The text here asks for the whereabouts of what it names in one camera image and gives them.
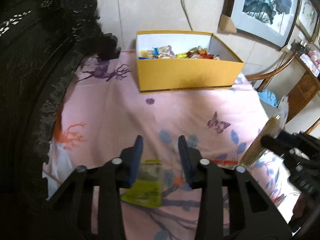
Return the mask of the orange white snack packet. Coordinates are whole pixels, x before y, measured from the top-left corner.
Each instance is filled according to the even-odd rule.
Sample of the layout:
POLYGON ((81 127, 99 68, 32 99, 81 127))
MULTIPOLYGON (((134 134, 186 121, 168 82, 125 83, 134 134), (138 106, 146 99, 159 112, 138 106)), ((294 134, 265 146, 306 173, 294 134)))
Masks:
POLYGON ((271 116, 258 136, 251 143, 244 155, 239 161, 239 165, 250 168, 260 157, 267 151, 267 142, 263 142, 263 138, 276 139, 280 132, 284 129, 289 116, 289 98, 283 96, 277 107, 276 113, 271 116))

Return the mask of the dark carved wooden furniture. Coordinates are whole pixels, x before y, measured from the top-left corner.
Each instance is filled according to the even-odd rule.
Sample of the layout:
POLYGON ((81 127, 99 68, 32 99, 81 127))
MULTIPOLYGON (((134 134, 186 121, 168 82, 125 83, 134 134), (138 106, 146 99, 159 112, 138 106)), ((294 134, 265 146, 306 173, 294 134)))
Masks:
POLYGON ((34 212, 46 200, 42 164, 81 61, 118 58, 97 0, 1 0, 1 200, 34 212))

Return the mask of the blue cloth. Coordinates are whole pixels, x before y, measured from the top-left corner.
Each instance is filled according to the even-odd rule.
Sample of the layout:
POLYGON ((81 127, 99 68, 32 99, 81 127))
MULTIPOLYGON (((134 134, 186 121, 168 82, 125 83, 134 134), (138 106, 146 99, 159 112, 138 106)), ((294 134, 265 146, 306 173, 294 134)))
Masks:
POLYGON ((279 105, 279 100, 271 90, 265 89, 263 91, 260 91, 258 92, 258 96, 262 102, 268 104, 271 107, 276 108, 279 105))

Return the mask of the green snack packet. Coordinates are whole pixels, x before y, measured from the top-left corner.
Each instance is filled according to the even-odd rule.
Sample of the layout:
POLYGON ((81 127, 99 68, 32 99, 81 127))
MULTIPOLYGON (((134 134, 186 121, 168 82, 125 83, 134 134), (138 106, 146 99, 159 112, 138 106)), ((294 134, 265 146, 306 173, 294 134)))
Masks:
POLYGON ((162 162, 157 159, 143 160, 136 181, 121 194, 122 201, 148 208, 161 207, 162 179, 162 162))

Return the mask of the yellow cardboard box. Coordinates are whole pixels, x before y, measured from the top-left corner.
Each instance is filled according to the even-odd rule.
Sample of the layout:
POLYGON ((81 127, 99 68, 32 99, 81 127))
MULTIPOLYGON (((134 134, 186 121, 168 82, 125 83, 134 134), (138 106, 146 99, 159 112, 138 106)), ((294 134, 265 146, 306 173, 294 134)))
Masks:
POLYGON ((144 30, 136 33, 139 91, 142 94, 169 91, 230 88, 244 63, 218 37, 201 31, 144 30), (171 46, 182 53, 201 46, 220 60, 154 59, 139 60, 141 50, 171 46))

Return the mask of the framed lotus painting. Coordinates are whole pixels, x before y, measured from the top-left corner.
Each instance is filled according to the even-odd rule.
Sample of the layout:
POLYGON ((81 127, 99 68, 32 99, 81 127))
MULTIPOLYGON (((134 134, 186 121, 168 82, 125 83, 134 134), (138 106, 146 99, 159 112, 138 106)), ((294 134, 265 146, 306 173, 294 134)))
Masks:
POLYGON ((300 0, 225 0, 219 29, 281 49, 289 42, 300 0))

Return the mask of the pink floral tablecloth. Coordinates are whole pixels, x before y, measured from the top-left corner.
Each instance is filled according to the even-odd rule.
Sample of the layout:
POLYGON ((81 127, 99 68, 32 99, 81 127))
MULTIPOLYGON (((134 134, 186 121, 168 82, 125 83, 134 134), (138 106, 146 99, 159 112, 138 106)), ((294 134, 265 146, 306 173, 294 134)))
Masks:
POLYGON ((183 178, 178 138, 203 157, 239 161, 268 117, 240 74, 231 89, 140 94, 136 56, 94 56, 79 64, 57 114, 49 161, 43 166, 49 194, 79 165, 94 168, 144 139, 143 159, 162 163, 162 205, 122 203, 128 239, 193 239, 201 193, 183 178))

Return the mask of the snacks inside box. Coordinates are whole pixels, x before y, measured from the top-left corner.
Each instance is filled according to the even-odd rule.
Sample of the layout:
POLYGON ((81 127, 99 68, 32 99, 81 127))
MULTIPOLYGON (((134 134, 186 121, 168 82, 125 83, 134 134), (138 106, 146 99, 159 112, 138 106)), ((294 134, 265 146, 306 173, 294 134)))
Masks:
POLYGON ((139 60, 154 59, 206 59, 220 60, 219 55, 210 54, 207 48, 201 46, 194 47, 182 53, 175 53, 171 46, 152 48, 151 50, 141 50, 138 55, 139 60))

